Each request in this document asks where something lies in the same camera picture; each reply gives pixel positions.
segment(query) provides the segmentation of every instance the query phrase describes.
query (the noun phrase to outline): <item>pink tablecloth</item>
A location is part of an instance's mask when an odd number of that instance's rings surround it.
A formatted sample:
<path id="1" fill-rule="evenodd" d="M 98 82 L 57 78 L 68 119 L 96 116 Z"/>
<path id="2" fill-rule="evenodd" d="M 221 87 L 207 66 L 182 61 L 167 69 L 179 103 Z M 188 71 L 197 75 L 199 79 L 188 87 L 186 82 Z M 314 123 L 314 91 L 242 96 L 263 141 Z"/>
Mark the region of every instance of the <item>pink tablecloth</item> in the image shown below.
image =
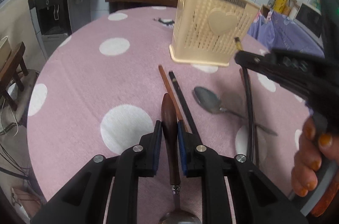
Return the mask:
<path id="1" fill-rule="evenodd" d="M 174 63 L 168 50 L 173 29 L 153 19 L 174 19 L 175 12 L 147 7 L 102 17 L 75 32 L 50 57 L 28 112 L 29 154 L 47 200 L 93 156 L 116 156 L 153 131 L 166 92 L 158 64 L 174 71 L 205 145 L 230 157 L 246 150 L 244 123 L 204 111 L 192 95 L 195 86 L 207 87 L 245 113 L 239 66 L 234 61 L 227 68 Z M 250 36 L 243 47 L 265 52 Z M 287 194 L 296 138 L 308 110 L 265 76 L 250 76 L 256 121 L 279 134 L 258 132 L 261 169 Z M 183 209 L 201 217 L 200 179 L 182 179 L 181 199 Z M 157 176 L 139 180 L 138 223 L 157 223 L 172 209 L 163 142 Z"/>

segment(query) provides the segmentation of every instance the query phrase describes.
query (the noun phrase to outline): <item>wooden chair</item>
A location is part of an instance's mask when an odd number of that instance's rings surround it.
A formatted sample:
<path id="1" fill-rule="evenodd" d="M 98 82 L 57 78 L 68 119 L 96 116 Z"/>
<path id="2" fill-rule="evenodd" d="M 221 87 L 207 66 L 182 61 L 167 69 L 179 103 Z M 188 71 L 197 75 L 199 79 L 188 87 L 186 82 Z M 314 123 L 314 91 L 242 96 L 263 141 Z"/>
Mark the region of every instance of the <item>wooden chair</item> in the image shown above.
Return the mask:
<path id="1" fill-rule="evenodd" d="M 17 68 L 20 65 L 23 74 L 25 76 L 28 75 L 28 70 L 23 60 L 25 49 L 25 44 L 23 42 L 19 43 L 15 49 L 12 50 L 10 57 L 0 71 L 0 95 L 3 96 L 6 101 L 8 101 L 9 105 L 14 111 L 17 110 L 18 106 L 8 94 L 6 88 L 13 78 L 18 86 L 18 89 L 20 91 L 24 90 L 24 85 L 19 78 Z"/>

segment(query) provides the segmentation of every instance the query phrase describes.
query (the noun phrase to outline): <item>hand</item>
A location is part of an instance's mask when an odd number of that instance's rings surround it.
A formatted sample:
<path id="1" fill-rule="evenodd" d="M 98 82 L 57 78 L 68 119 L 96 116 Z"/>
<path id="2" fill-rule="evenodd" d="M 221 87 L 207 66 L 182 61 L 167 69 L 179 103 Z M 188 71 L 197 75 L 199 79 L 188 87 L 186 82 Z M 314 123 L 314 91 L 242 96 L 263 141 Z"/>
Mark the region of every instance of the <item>hand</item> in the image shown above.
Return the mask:
<path id="1" fill-rule="evenodd" d="M 321 167 L 321 153 L 330 160 L 336 160 L 339 164 L 339 136 L 334 136 L 331 133 L 323 134 L 319 137 L 318 147 L 316 147 L 312 143 L 315 133 L 313 119 L 309 117 L 304 123 L 299 138 L 299 151 L 294 156 L 291 177 L 294 192 L 302 197 L 314 190 L 318 184 L 315 172 Z M 339 172 L 335 179 L 339 182 Z"/>

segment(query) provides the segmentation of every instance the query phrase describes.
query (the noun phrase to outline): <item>microwave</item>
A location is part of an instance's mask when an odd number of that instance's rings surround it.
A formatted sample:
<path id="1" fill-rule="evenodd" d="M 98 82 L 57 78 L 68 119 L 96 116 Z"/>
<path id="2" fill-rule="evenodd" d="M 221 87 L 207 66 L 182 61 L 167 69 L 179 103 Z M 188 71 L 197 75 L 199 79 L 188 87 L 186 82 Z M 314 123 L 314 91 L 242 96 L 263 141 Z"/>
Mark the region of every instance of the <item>microwave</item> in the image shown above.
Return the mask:
<path id="1" fill-rule="evenodd" d="M 319 9 L 307 3 L 302 3 L 294 18 L 294 22 L 323 48 L 321 40 L 322 18 Z"/>

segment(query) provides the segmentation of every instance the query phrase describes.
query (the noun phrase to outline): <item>spoon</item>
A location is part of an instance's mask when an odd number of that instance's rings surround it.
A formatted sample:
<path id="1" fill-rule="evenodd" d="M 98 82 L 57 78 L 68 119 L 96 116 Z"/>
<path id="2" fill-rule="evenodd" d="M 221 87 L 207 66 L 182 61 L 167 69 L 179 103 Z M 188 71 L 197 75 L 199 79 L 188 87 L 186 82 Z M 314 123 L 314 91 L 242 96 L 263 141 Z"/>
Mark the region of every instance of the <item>spoon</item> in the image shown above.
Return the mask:
<path id="1" fill-rule="evenodd" d="M 180 209 L 180 175 L 178 166 L 178 122 L 177 114 L 173 101 L 168 93 L 164 95 L 161 105 L 162 130 L 164 133 L 168 166 L 169 166 L 169 182 L 172 188 L 174 211 L 166 213 L 160 220 L 165 224 L 201 224 L 199 218 L 194 214 Z"/>
<path id="2" fill-rule="evenodd" d="M 230 109 L 222 107 L 221 106 L 222 102 L 219 99 L 219 97 L 214 92 L 210 91 L 207 88 L 197 86 L 194 88 L 194 94 L 199 105 L 210 113 L 213 113 L 213 114 L 231 113 L 235 116 L 238 116 L 239 118 L 247 120 L 245 116 L 239 113 L 236 113 L 235 111 L 232 111 Z M 255 126 L 261 128 L 267 134 L 278 136 L 278 134 L 275 131 L 269 129 L 268 127 L 265 127 L 258 123 L 255 123 Z"/>

